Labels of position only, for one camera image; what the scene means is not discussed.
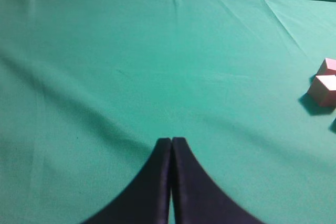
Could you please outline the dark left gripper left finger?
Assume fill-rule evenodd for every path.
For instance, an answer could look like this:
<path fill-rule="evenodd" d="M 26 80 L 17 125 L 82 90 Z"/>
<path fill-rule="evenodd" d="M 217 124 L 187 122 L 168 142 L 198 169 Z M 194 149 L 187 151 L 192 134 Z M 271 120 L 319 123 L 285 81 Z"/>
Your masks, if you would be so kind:
<path fill-rule="evenodd" d="M 160 138 L 127 187 L 84 223 L 168 223 L 171 140 Z"/>

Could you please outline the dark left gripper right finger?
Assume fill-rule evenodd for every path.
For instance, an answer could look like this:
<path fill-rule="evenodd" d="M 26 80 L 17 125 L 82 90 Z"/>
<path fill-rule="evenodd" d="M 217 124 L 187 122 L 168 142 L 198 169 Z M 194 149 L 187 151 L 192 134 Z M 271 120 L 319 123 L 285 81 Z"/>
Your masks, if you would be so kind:
<path fill-rule="evenodd" d="M 176 223 L 262 223 L 216 185 L 185 138 L 172 139 L 171 162 Z"/>

